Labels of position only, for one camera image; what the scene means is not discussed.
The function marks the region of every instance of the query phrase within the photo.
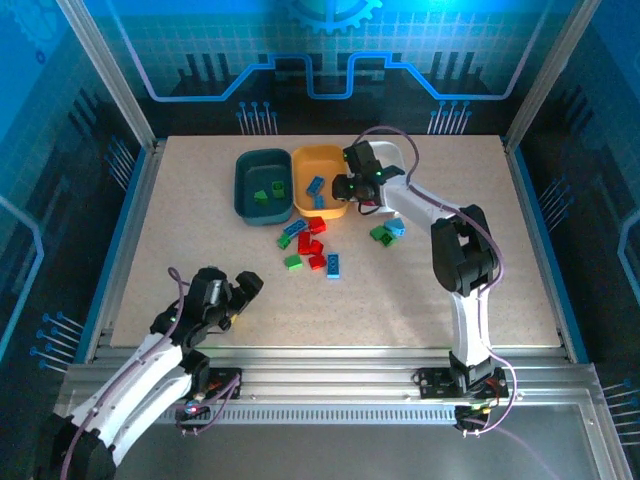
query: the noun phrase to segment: green block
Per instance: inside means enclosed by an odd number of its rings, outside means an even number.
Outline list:
[[[289,244],[291,243],[291,238],[289,238],[289,235],[287,235],[286,233],[283,233],[280,238],[278,239],[278,246],[284,250],[285,248],[287,248],[289,246]]]
[[[273,198],[284,198],[284,182],[271,182]]]
[[[260,205],[266,205],[269,203],[269,197],[267,197],[267,192],[265,192],[264,190],[260,190],[259,192],[254,193],[253,199]]]
[[[382,237],[380,237],[380,241],[385,247],[390,247],[396,243],[397,240],[398,238],[391,232],[385,232]]]
[[[300,259],[300,255],[291,255],[284,259],[284,264],[289,270],[295,270],[297,268],[302,267],[302,260]]]
[[[371,230],[369,232],[369,235],[371,235],[376,242],[378,240],[380,240],[382,238],[382,236],[386,233],[389,233],[389,230],[387,230],[386,228],[384,228],[384,225],[379,225],[376,228],[374,228],[373,230]]]

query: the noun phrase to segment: lego brick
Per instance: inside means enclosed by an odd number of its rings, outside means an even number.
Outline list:
[[[376,228],[374,228],[369,232],[369,235],[371,235],[374,238],[374,240],[378,241],[386,233],[389,233],[389,231],[386,228],[384,228],[383,225],[378,225]]]
[[[296,237],[300,232],[304,232],[308,227],[307,222],[299,218],[287,228],[284,229],[284,233],[289,235],[289,238]]]
[[[315,197],[320,193],[322,187],[324,187],[324,178],[316,175],[307,187],[307,195]]]
[[[280,235],[280,238],[278,239],[277,243],[278,243],[278,246],[282,250],[284,250],[291,243],[291,239],[289,238],[289,235],[287,235],[286,233],[283,233],[282,235]]]
[[[327,278],[340,278],[340,255],[335,252],[327,255]]]
[[[313,240],[309,245],[309,253],[311,255],[320,255],[322,250],[324,250],[324,245],[317,240]]]
[[[322,217],[312,217],[309,219],[309,231],[314,235],[322,233],[327,229],[327,224],[324,223]]]
[[[271,182],[271,193],[273,198],[284,198],[284,182]]]
[[[323,268],[327,264],[327,260],[322,255],[314,255],[309,258],[309,265],[311,266],[311,270],[318,270],[319,268]]]
[[[314,210],[324,209],[324,197],[322,195],[316,195],[313,197],[313,208]]]
[[[300,255],[291,255],[284,259],[284,264],[289,270],[296,270],[302,267],[302,259],[300,259]]]
[[[298,235],[298,253],[300,255],[309,255],[311,253],[309,251],[310,246],[311,234],[309,232],[300,232]]]
[[[396,237],[402,237],[406,231],[404,222],[400,217],[392,218],[384,222],[384,228],[393,233]]]
[[[267,205],[269,203],[269,197],[267,197],[267,192],[264,190],[254,193],[253,199],[260,205]]]
[[[391,232],[385,232],[385,234],[380,237],[380,242],[382,242],[385,247],[390,247],[396,243],[397,240],[396,236]]]

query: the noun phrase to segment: red block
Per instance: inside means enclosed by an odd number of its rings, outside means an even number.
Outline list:
[[[320,255],[322,253],[322,250],[324,250],[324,245],[322,244],[322,242],[319,242],[317,240],[311,241],[311,245],[309,245],[309,254]]]
[[[309,265],[311,266],[311,270],[318,270],[319,268],[324,267],[327,264],[327,259],[322,255],[314,255],[309,259]]]
[[[300,232],[298,234],[298,253],[300,255],[309,255],[311,252],[311,234],[309,232]]]
[[[327,224],[324,223],[322,217],[313,217],[309,219],[309,231],[314,235],[324,232],[327,229]]]

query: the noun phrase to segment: beige tabletop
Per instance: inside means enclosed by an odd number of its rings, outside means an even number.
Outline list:
[[[185,279],[215,265],[231,278],[256,272],[264,288],[230,332],[203,346],[389,346],[449,348],[448,293],[431,265],[429,236],[407,222],[390,248],[369,236],[388,215],[363,217],[350,207],[328,221],[318,238],[340,253],[341,278],[323,271],[287,271],[282,225],[250,227],[233,208],[236,159],[247,150],[348,145],[353,136],[170,137],[149,203],[112,336],[113,346],[136,346],[155,316],[177,296],[166,273]],[[409,166],[413,157],[399,137]],[[416,136],[422,153],[414,182],[441,198],[486,214],[504,253],[503,283],[489,297],[491,342],[498,346],[557,346],[555,321],[540,278],[505,155],[497,136]],[[298,217],[294,211],[291,221]]]

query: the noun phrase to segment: blue block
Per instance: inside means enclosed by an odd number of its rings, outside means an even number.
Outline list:
[[[396,237],[402,237],[404,232],[406,231],[404,227],[404,222],[401,218],[392,218],[391,220],[387,220],[384,222],[384,228],[393,233]]]
[[[322,195],[313,197],[313,208],[316,210],[322,210],[324,208],[324,197]]]
[[[307,187],[307,195],[315,197],[320,193],[322,187],[324,187],[324,178],[318,176],[313,177],[313,180],[311,180],[311,183]]]
[[[289,235],[289,238],[293,238],[298,236],[300,232],[304,232],[307,228],[309,228],[309,225],[307,225],[307,222],[299,218],[298,220],[293,222],[291,225],[289,225],[287,228],[285,228],[284,233]]]
[[[327,278],[340,278],[340,255],[327,254]]]

